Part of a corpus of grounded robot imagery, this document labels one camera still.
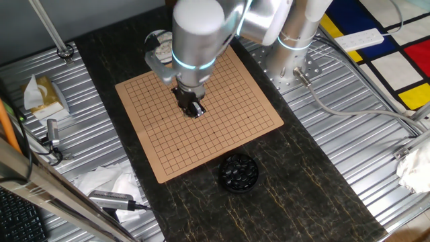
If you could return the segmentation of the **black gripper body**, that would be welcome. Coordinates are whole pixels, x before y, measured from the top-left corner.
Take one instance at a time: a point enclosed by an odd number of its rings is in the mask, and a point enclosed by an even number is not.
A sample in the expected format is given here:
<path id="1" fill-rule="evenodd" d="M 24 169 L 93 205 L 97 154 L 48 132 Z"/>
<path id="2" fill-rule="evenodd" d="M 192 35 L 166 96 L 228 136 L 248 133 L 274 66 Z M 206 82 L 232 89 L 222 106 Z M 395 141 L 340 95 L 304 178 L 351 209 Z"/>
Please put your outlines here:
<path id="1" fill-rule="evenodd" d="M 171 91 L 177 99 L 178 106 L 182 109 L 183 112 L 184 109 L 190 108 L 190 104 L 192 102 L 200 103 L 200 99 L 196 97 L 196 94 L 194 92 L 186 92 L 179 87 L 175 87 Z"/>

